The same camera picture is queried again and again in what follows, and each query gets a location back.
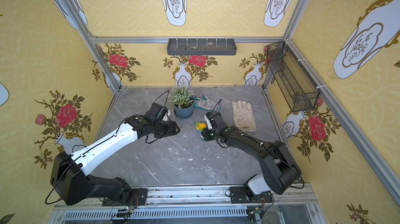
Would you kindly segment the yellow lego brick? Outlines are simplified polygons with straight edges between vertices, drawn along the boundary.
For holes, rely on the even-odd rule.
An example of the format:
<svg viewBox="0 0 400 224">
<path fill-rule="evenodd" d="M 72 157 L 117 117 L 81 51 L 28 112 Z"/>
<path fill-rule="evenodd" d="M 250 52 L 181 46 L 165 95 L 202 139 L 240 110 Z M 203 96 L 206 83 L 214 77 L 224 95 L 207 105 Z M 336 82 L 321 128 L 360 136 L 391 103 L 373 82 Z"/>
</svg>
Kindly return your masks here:
<svg viewBox="0 0 400 224">
<path fill-rule="evenodd" d="M 196 128 L 197 131 L 202 132 L 205 128 L 207 128 L 207 125 L 205 123 L 202 123 L 202 122 L 196 122 L 195 128 Z"/>
</svg>

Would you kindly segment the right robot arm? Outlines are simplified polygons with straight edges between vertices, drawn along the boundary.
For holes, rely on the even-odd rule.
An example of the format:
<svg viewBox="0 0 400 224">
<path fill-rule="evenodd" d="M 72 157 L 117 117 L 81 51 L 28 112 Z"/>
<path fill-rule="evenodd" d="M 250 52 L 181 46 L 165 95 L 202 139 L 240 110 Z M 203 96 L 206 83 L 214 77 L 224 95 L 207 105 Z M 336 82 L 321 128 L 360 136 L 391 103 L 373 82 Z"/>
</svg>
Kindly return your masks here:
<svg viewBox="0 0 400 224">
<path fill-rule="evenodd" d="M 222 148 L 236 148 L 254 157 L 261 174 L 247 180 L 244 187 L 253 195 L 273 191 L 282 195 L 301 178 L 301 170 L 281 141 L 262 141 L 245 134 L 235 126 L 228 126 L 220 113 L 205 114 L 207 127 L 202 130 L 205 141 L 215 140 Z"/>
</svg>

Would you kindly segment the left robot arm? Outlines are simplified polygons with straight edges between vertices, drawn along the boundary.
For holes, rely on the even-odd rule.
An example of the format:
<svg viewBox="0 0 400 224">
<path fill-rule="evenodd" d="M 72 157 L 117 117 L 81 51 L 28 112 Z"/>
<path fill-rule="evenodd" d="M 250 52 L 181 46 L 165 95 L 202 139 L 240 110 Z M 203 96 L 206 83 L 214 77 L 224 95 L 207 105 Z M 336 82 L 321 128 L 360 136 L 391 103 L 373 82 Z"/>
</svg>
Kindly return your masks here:
<svg viewBox="0 0 400 224">
<path fill-rule="evenodd" d="M 93 176 L 92 172 L 110 156 L 142 137 L 152 134 L 159 140 L 177 135 L 180 128 L 169 115 L 168 108 L 153 103 L 145 114 L 125 118 L 116 130 L 90 146 L 72 154 L 58 154 L 50 180 L 53 191 L 66 205 L 75 205 L 87 198 L 108 198 L 127 204 L 131 199 L 131 187 L 124 179 L 101 178 Z"/>
</svg>

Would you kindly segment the beige work glove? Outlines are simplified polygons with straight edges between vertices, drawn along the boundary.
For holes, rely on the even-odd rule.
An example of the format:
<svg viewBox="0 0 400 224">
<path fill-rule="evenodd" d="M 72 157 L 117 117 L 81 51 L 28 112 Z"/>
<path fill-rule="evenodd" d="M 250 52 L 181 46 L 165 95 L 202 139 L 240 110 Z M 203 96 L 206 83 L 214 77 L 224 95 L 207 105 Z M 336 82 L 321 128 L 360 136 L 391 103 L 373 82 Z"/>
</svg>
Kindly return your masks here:
<svg viewBox="0 0 400 224">
<path fill-rule="evenodd" d="M 232 102 L 232 109 L 235 127 L 246 132 L 257 130 L 251 103 L 241 100 L 234 101 Z"/>
</svg>

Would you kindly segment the grey plant pot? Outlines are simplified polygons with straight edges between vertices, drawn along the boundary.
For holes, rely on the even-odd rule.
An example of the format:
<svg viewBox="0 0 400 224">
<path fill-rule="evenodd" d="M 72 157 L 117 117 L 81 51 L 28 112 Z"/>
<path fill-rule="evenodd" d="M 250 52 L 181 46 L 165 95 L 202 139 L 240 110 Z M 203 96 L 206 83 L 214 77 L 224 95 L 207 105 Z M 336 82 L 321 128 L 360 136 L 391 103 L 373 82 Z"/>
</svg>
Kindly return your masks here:
<svg viewBox="0 0 400 224">
<path fill-rule="evenodd" d="M 174 114 L 179 118 L 179 119 L 187 119 L 190 118 L 191 115 L 193 114 L 194 111 L 194 104 L 191 104 L 187 108 L 179 108 L 175 106 L 174 108 Z"/>
</svg>

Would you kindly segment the green artificial plant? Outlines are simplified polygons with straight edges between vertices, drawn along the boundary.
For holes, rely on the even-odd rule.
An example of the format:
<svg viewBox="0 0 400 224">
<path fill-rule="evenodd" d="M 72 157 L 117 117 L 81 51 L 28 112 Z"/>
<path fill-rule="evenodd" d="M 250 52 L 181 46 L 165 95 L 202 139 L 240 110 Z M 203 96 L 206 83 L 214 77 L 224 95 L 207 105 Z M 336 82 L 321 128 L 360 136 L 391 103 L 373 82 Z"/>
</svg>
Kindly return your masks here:
<svg viewBox="0 0 400 224">
<path fill-rule="evenodd" d="M 194 103 L 194 93 L 188 87 L 175 87 L 170 102 L 179 109 L 188 108 Z"/>
</svg>

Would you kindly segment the teal grey work glove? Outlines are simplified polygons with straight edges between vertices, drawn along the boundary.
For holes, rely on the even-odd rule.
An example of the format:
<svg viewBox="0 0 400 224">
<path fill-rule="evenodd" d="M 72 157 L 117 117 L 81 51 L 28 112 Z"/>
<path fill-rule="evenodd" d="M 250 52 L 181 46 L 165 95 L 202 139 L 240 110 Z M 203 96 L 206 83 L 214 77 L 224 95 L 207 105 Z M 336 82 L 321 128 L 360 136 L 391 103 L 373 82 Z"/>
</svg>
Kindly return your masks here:
<svg viewBox="0 0 400 224">
<path fill-rule="evenodd" d="M 217 103 L 207 95 L 202 95 L 201 97 L 194 97 L 194 108 L 204 112 L 218 112 L 220 111 L 221 105 L 217 105 Z"/>
</svg>

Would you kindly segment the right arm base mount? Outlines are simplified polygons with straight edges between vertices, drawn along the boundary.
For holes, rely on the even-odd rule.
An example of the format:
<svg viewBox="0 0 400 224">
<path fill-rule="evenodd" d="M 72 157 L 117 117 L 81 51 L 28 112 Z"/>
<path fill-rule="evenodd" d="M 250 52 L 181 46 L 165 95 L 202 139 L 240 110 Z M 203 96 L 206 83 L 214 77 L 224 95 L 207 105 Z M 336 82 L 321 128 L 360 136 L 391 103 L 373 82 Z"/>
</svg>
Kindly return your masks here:
<svg viewBox="0 0 400 224">
<path fill-rule="evenodd" d="M 245 187 L 230 187 L 229 198 L 233 204 L 260 204 L 272 203 L 273 197 L 270 191 L 261 194 L 254 194 L 250 189 Z"/>
</svg>

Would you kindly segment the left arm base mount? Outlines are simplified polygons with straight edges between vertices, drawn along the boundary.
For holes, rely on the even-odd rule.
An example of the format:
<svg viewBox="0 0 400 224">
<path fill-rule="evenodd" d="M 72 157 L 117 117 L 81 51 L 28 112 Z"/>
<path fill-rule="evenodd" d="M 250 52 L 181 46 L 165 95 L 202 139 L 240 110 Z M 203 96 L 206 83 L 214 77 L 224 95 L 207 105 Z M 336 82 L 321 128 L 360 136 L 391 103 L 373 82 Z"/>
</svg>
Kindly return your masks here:
<svg viewBox="0 0 400 224">
<path fill-rule="evenodd" d="M 102 206 L 129 206 L 138 207 L 144 206 L 148 197 L 147 188 L 133 188 L 130 192 L 123 196 L 121 200 L 112 200 L 104 198 Z"/>
</svg>

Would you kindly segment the grey wall shelf tray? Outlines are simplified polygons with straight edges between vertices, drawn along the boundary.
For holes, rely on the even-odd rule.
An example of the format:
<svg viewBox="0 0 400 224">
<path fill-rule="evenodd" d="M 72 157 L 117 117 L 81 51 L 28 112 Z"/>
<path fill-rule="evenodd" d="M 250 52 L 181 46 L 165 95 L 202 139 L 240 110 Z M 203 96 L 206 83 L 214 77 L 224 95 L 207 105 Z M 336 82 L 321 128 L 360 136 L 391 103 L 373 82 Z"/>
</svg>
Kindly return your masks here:
<svg viewBox="0 0 400 224">
<path fill-rule="evenodd" d="M 173 55 L 201 55 L 201 56 L 234 56 L 237 46 L 234 38 L 169 38 L 167 54 Z"/>
</svg>

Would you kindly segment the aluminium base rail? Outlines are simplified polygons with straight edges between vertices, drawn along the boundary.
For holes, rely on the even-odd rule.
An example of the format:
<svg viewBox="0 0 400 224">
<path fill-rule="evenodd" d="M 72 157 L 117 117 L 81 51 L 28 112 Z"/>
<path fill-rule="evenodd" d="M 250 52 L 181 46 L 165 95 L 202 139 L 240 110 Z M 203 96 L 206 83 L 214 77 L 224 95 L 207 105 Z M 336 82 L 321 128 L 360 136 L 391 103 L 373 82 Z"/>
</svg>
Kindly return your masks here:
<svg viewBox="0 0 400 224">
<path fill-rule="evenodd" d="M 310 184 L 299 183 L 282 195 L 270 191 L 273 202 L 233 204 L 230 185 L 144 186 L 148 189 L 144 206 L 102 206 L 102 198 L 92 198 L 68 206 L 59 202 L 49 224 L 129 224 L 129 223 L 251 223 L 325 224 L 321 207 Z"/>
</svg>

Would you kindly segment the aluminium corner post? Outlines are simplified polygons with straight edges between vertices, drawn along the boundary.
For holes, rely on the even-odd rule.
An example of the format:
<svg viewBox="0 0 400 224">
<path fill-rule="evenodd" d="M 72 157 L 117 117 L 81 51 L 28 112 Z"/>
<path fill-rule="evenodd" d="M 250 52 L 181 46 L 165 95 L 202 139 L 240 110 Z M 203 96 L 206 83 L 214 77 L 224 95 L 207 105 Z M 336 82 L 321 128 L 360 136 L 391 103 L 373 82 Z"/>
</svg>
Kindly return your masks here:
<svg viewBox="0 0 400 224">
<path fill-rule="evenodd" d="M 114 94 L 119 93 L 121 90 L 121 84 L 116 76 L 113 75 L 109 66 L 107 65 L 104 56 L 101 51 L 97 48 L 91 40 L 89 30 L 87 28 L 87 21 L 84 16 L 84 12 L 80 5 L 79 0 L 54 0 L 58 8 L 64 13 L 65 19 L 69 24 L 78 31 L 79 35 L 83 39 L 87 48 L 90 50 L 91 54 L 94 56 L 97 64 L 103 71 L 108 81 L 108 86 Z"/>
</svg>

